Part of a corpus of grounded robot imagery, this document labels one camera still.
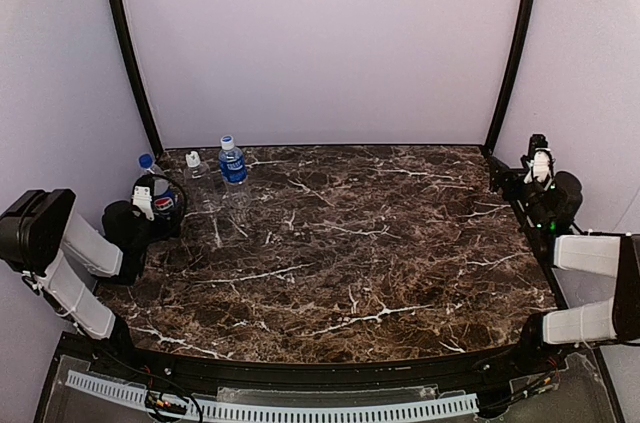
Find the blue bottle cap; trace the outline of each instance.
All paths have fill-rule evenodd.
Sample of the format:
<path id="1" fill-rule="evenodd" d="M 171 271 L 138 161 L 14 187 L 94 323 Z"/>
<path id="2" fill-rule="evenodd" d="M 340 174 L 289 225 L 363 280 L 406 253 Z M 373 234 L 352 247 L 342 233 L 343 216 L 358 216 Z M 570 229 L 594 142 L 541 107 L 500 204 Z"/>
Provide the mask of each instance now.
<path id="1" fill-rule="evenodd" d="M 153 156 L 149 153 L 145 153 L 138 158 L 138 163 L 140 163 L 140 166 L 145 170 L 151 168 L 153 166 Z"/>

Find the white bottle cap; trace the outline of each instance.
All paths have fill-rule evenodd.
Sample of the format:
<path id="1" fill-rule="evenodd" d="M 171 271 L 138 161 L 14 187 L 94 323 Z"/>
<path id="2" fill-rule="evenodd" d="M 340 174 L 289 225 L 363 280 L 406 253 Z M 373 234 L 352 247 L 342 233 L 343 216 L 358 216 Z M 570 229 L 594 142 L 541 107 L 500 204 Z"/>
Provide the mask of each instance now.
<path id="1" fill-rule="evenodd" d="M 222 145 L 222 149 L 225 151 L 233 150 L 236 145 L 233 142 L 233 136 L 227 135 L 220 138 L 220 144 Z"/>
<path id="2" fill-rule="evenodd" d="M 191 153 L 187 153 L 185 155 L 187 160 L 187 166 L 189 168 L 195 168 L 200 164 L 200 155 L 198 155 L 197 151 L 192 151 Z"/>

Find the white perforated strip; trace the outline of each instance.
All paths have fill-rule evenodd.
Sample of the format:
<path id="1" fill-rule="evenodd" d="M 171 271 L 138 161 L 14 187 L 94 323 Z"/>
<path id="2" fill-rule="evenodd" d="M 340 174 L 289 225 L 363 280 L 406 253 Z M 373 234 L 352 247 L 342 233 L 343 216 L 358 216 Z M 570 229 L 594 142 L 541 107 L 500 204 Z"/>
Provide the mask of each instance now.
<path id="1" fill-rule="evenodd" d="M 140 386 L 125 385 L 73 370 L 68 373 L 66 385 L 122 406 L 148 411 L 144 406 L 146 389 Z M 214 423 L 417 423 L 478 412 L 475 394 L 414 403 L 337 408 L 283 408 L 197 401 L 204 414 L 203 421 Z M 193 402 L 189 403 L 183 419 L 198 421 Z"/>

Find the plastic bottle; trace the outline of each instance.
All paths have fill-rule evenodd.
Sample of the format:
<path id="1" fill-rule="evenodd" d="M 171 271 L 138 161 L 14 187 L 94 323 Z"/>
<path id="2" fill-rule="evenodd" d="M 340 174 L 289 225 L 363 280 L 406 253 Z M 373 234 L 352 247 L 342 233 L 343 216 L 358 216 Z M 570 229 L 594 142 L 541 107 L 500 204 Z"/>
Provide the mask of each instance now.
<path id="1" fill-rule="evenodd" d="M 213 211 L 216 204 L 216 193 L 211 175 L 211 168 L 200 160 L 197 151 L 185 155 L 187 167 L 184 170 L 185 189 L 191 198 L 193 208 Z"/>
<path id="2" fill-rule="evenodd" d="M 164 176 L 164 171 L 153 161 L 153 156 L 148 153 L 140 156 L 138 159 L 143 175 L 160 175 Z M 176 210 L 177 198 L 173 190 L 169 187 L 169 182 L 161 178 L 153 180 L 153 212 L 164 217 L 170 218 Z"/>
<path id="3" fill-rule="evenodd" d="M 246 208 L 251 202 L 249 185 L 247 180 L 247 167 L 244 162 L 244 153 L 236 147 L 233 137 L 223 136 L 220 139 L 220 170 L 227 188 L 227 198 L 233 208 Z"/>

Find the clear plastic bottle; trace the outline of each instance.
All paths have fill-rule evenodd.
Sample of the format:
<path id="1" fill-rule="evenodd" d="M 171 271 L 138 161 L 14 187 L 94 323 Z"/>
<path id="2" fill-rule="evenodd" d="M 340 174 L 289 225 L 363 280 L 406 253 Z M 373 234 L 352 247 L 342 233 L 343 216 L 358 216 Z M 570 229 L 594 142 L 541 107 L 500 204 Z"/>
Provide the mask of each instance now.
<path id="1" fill-rule="evenodd" d="M 247 167 L 244 162 L 244 153 L 236 147 L 233 137 L 223 136 L 220 139 L 220 170 L 227 188 L 227 198 L 233 208 L 243 209 L 251 203 L 249 192 Z"/>
<path id="2" fill-rule="evenodd" d="M 217 203 L 213 177 L 209 165 L 200 159 L 197 151 L 185 155 L 185 190 L 195 211 L 213 212 Z"/>
<path id="3" fill-rule="evenodd" d="M 138 162 L 140 163 L 140 168 L 142 168 L 143 175 L 160 175 L 164 176 L 164 171 L 155 164 L 153 161 L 153 156 L 148 153 L 141 155 L 138 158 Z M 159 197 L 164 195 L 169 191 L 169 182 L 167 180 L 161 180 L 156 178 L 153 182 L 153 196 Z"/>

